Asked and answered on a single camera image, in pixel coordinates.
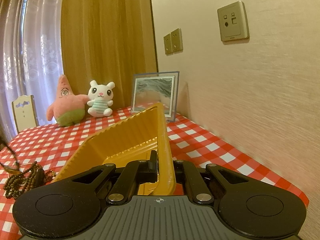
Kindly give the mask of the framed sand art picture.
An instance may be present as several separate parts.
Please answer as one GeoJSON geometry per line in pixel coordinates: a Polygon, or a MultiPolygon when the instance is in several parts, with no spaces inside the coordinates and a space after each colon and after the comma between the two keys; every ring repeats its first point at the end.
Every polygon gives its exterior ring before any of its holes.
{"type": "Polygon", "coordinates": [[[132,84],[131,112],[139,113],[159,102],[166,119],[175,121],[179,80],[179,71],[136,74],[132,84]]]}

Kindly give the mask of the beige wall socket plate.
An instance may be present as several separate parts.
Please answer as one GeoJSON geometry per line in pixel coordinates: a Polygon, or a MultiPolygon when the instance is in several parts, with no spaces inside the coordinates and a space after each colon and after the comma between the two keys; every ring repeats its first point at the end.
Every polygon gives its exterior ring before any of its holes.
{"type": "Polygon", "coordinates": [[[249,27],[245,4],[237,1],[217,9],[222,42],[249,39],[249,27]]]}

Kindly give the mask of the pink starfish plush toy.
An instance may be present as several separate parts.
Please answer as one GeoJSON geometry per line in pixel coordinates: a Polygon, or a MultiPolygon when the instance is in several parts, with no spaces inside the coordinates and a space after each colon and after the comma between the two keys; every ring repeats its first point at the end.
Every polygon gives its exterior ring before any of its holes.
{"type": "Polygon", "coordinates": [[[86,114],[85,105],[89,101],[88,95],[75,95],[67,76],[59,77],[55,101],[48,107],[46,118],[54,118],[60,127],[67,127],[79,123],[86,114]]]}

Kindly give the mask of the red white checkered tablecloth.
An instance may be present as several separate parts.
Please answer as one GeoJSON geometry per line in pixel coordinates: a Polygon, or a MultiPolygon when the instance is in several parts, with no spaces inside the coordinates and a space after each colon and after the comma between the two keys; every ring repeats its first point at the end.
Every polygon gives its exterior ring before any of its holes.
{"type": "MultiPolygon", "coordinates": [[[[90,136],[132,115],[89,118],[69,127],[44,125],[19,133],[1,151],[23,174],[39,164],[56,176],[90,136]]],[[[106,197],[121,173],[113,163],[26,192],[1,192],[1,239],[297,239],[306,196],[217,136],[179,115],[167,122],[172,162],[193,163],[214,197],[194,204],[176,182],[172,195],[134,195],[126,204],[106,197]]]]}

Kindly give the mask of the brown curtain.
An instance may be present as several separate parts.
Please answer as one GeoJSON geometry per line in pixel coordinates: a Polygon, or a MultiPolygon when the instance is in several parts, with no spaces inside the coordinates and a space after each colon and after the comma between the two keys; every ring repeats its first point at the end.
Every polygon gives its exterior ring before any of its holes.
{"type": "Polygon", "coordinates": [[[62,0],[61,51],[75,94],[114,82],[114,107],[129,106],[133,77],[157,71],[151,0],[62,0]]]}

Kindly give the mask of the white sheer lace curtain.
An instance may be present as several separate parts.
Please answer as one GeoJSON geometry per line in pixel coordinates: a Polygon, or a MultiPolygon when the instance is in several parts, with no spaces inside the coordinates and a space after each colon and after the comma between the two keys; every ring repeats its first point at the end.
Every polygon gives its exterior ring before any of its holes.
{"type": "Polygon", "coordinates": [[[1,137],[18,133],[11,103],[33,95],[40,125],[63,74],[62,0],[1,0],[1,137]]]}

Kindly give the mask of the beige light switch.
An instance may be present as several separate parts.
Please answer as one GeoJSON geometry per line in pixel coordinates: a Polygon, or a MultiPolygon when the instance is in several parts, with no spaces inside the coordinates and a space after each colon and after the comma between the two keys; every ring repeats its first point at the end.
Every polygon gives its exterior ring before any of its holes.
{"type": "Polygon", "coordinates": [[[172,49],[171,33],[165,35],[163,37],[163,41],[164,41],[165,55],[172,54],[173,49],[172,49]]]}
{"type": "Polygon", "coordinates": [[[174,53],[183,50],[181,28],[177,28],[171,32],[171,43],[172,43],[172,51],[174,53]]]}

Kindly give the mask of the yellow plastic basket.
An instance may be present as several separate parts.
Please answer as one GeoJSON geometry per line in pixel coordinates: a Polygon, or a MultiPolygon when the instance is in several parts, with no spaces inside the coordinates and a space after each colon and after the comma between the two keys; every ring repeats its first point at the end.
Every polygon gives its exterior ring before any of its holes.
{"type": "Polygon", "coordinates": [[[167,122],[161,103],[156,103],[88,137],[61,168],[54,181],[106,163],[124,167],[134,160],[147,160],[152,150],[156,150],[158,155],[156,182],[143,184],[138,193],[152,196],[172,195],[176,189],[176,179],[167,122]]]}

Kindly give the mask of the white bunny plush toy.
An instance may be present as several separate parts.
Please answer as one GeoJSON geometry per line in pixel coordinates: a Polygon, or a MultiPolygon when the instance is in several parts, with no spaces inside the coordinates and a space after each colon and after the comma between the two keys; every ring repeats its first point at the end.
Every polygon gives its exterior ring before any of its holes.
{"type": "Polygon", "coordinates": [[[92,80],[90,86],[89,101],[87,102],[88,114],[95,118],[110,116],[113,112],[111,106],[113,105],[115,83],[109,82],[107,85],[99,85],[95,80],[92,80]]]}

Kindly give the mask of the beige light switch right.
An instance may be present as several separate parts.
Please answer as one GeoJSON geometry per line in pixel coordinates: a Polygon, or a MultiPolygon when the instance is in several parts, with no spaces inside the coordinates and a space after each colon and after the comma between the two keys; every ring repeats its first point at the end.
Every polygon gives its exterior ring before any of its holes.
{"type": "Polygon", "coordinates": [[[183,50],[181,28],[177,28],[171,32],[171,43],[172,43],[172,51],[174,53],[183,50]]]}

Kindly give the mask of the beige light switch left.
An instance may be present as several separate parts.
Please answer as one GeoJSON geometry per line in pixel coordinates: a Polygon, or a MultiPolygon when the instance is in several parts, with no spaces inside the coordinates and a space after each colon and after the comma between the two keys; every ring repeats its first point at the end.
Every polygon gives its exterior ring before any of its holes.
{"type": "Polygon", "coordinates": [[[172,49],[171,33],[165,35],[163,37],[163,41],[164,41],[165,55],[172,54],[173,49],[172,49]]]}

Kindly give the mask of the white wooden chair back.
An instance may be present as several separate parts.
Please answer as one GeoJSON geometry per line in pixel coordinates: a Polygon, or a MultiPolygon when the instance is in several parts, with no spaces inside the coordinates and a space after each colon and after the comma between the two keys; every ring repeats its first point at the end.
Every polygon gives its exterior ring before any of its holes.
{"type": "Polygon", "coordinates": [[[17,132],[39,126],[33,95],[22,95],[11,102],[17,132]]]}

